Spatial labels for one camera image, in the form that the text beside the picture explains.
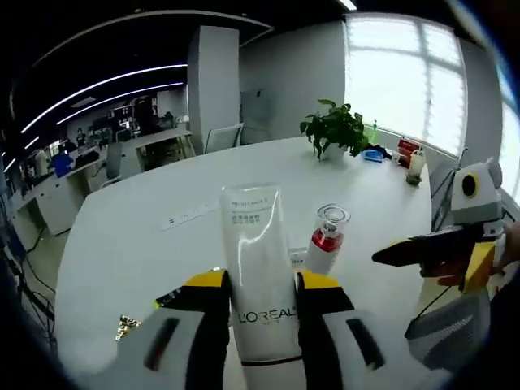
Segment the person's right hand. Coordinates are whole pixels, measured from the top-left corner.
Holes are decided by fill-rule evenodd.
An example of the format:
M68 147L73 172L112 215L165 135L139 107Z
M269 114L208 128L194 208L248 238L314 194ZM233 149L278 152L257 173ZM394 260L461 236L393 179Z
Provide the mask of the person's right hand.
M516 221L507 225L504 229L505 232L505 248L500 261L496 266L493 267L492 274L502 274L503 270L511 263L519 261L519 237L520 227L519 222Z

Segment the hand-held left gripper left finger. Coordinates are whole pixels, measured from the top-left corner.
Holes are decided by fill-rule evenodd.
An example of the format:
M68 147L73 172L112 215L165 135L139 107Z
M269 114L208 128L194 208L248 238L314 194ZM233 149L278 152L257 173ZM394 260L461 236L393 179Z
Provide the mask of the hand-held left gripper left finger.
M154 312L118 343L103 389L221 389L230 341L232 284L207 271L156 300Z

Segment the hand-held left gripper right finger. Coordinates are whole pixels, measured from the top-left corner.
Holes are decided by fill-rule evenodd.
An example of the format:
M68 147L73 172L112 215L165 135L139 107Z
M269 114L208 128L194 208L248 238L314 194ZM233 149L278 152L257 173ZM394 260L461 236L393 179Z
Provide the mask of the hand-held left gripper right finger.
M340 284L298 271L298 343L308 389L410 389L411 356Z

